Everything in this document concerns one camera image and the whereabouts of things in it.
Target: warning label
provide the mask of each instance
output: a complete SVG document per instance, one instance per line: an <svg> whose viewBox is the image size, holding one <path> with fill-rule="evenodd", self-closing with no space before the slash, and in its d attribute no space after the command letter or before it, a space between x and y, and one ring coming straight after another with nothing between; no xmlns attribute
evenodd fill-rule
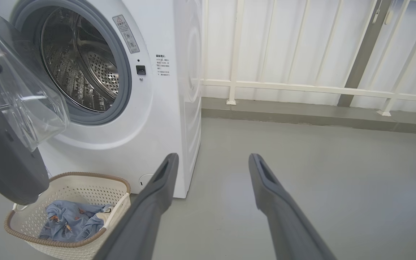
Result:
<svg viewBox="0 0 416 260"><path fill-rule="evenodd" d="M124 17L122 15L115 16L113 21L122 33L129 51L131 53L139 52L139 46L137 46L136 39L134 39L133 33L131 32L129 26L127 26L127 22Z"/></svg>
<svg viewBox="0 0 416 260"><path fill-rule="evenodd" d="M157 54L157 75L169 76L170 75L170 60L163 54Z"/></svg>

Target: wall baseboard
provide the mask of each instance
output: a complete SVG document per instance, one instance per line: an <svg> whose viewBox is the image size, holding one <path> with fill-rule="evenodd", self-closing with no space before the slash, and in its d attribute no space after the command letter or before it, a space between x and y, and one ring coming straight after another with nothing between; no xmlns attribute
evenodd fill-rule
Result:
<svg viewBox="0 0 416 260"><path fill-rule="evenodd" d="M236 102L237 105L226 105L225 99L202 97L201 116L416 134L416 113L413 112L391 111L392 116L385 117L377 114L375 109L358 107L241 99Z"/></svg>

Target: plastic laundry basket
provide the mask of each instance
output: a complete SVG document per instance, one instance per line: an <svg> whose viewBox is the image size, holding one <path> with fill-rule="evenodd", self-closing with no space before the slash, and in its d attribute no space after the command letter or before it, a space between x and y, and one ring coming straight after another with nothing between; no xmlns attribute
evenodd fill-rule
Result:
<svg viewBox="0 0 416 260"><path fill-rule="evenodd" d="M130 207L129 194L129 183L118 177L97 173L63 173L51 178L49 188L35 203L24 207L14 204L4 228L47 255L65 260L89 260ZM81 242L39 239L41 228L48 221L46 207L57 199L94 205L112 204L114 209L102 229Z"/></svg>

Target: basket rim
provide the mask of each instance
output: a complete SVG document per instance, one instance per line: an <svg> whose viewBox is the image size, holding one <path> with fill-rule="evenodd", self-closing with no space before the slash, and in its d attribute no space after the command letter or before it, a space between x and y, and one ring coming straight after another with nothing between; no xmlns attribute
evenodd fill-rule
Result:
<svg viewBox="0 0 416 260"><path fill-rule="evenodd" d="M126 185L126 191L128 194L131 194L131 187L123 178L116 177L116 176L110 176L106 174L99 174L99 173L83 173L83 172L68 172L68 173L62 173L56 176L53 176L51 179L49 179L49 182L55 181L56 179L65 177L65 176L87 176L87 177L96 177L96 178L103 178L103 179L111 179L114 181L122 182ZM99 230L96 234L94 234L92 237L85 239L83 241L79 242L60 242L60 241L52 241L52 240L43 240L37 237L30 237L29 235L22 234L21 232L15 231L10 227L10 221L12 220L12 217L14 216L16 212L14 210L11 210L9 214L7 214L7 217L4 221L4 229L7 233L13 235L14 237L18 237L20 239L23 239L27 242L32 242L40 245L45 246L51 246L51 247L68 247L68 248L75 248L75 247L82 247L87 244L90 244L94 242L96 239L98 239L102 234L105 233L107 230L105 227Z"/></svg>

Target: stainless steel drum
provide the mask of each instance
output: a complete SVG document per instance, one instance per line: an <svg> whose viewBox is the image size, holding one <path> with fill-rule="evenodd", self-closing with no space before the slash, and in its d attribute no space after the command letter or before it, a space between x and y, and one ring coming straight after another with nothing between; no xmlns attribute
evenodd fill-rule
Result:
<svg viewBox="0 0 416 260"><path fill-rule="evenodd" d="M105 39L79 14L58 8L41 31L41 56L57 87L76 105L109 109L118 94L118 72Z"/></svg>

